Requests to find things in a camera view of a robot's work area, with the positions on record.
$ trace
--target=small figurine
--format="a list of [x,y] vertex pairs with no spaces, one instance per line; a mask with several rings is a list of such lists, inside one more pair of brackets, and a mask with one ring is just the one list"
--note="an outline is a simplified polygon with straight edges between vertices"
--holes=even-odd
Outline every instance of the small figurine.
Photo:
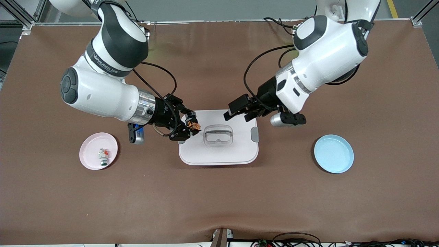
[[101,160],[101,166],[106,166],[108,162],[108,151],[105,149],[101,149],[97,155],[97,157]]

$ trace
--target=brown table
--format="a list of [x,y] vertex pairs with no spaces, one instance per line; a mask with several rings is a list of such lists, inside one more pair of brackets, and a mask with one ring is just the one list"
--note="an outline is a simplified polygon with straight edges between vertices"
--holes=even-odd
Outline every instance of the brown table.
[[[150,126],[145,145],[131,145],[126,123],[66,105],[61,75],[98,27],[34,27],[0,94],[0,243],[181,243],[206,241],[218,227],[237,238],[302,231],[323,241],[437,240],[439,70],[422,29],[376,23],[357,75],[312,93],[305,126],[274,128],[260,118],[257,159],[221,168],[184,164],[177,143]],[[187,107],[224,109],[246,92],[248,63],[290,42],[263,22],[159,25],[151,27],[147,61],[174,73]],[[256,62],[252,88],[278,70],[281,52]],[[159,92],[172,89],[164,72],[138,70]],[[133,74],[127,82],[145,87]],[[78,151],[97,132],[114,135],[120,154],[90,171]],[[352,145],[346,173],[313,162],[313,144],[325,134]]]

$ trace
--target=robotic arm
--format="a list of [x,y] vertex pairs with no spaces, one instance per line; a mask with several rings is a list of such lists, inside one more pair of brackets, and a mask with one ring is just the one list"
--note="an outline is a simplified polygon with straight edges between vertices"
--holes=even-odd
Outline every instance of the robotic arm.
[[273,126],[294,127],[306,123],[299,114],[309,95],[325,83],[352,75],[366,58],[367,35],[380,0],[346,0],[346,22],[338,23],[334,6],[339,0],[317,0],[318,15],[305,20],[296,30],[294,46],[299,56],[258,88],[254,97],[244,94],[229,104],[229,120],[246,114],[246,121],[278,111]]
[[[143,143],[146,124],[172,130],[170,140],[184,141],[200,131],[195,112],[173,95],[162,99],[125,83],[125,77],[148,56],[148,35],[115,0],[82,0],[102,21],[77,63],[61,80],[61,97],[78,110],[128,122],[130,142]],[[180,113],[187,120],[180,120]]]

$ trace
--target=blue plate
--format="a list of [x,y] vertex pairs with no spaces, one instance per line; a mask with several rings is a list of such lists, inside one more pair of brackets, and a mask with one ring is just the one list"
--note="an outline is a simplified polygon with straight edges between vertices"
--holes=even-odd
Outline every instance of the blue plate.
[[334,134],[322,136],[314,146],[317,163],[331,173],[342,173],[351,168],[354,151],[342,137]]

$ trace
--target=pink plate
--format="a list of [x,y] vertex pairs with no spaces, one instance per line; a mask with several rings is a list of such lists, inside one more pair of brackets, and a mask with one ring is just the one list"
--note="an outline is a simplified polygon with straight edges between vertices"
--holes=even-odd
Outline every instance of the pink plate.
[[[100,149],[108,151],[108,164],[101,166],[101,160],[98,158]],[[100,170],[108,167],[116,158],[117,142],[116,139],[108,133],[96,133],[89,136],[79,149],[79,160],[86,168],[90,170]]]

